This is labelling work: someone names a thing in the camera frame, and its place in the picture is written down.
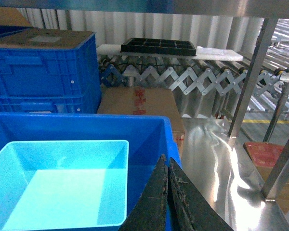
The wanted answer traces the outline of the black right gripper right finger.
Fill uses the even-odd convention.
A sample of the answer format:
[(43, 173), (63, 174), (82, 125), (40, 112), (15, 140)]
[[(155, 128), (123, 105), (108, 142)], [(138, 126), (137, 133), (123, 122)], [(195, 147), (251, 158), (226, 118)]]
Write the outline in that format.
[(231, 231), (200, 191), (170, 158), (168, 167), (171, 227), (174, 231)]

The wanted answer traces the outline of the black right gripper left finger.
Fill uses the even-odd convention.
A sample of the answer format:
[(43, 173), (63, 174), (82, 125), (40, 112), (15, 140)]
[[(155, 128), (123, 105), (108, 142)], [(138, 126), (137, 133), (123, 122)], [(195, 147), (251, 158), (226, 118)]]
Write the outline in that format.
[(164, 231), (168, 203), (168, 167), (162, 154), (131, 213), (120, 231)]

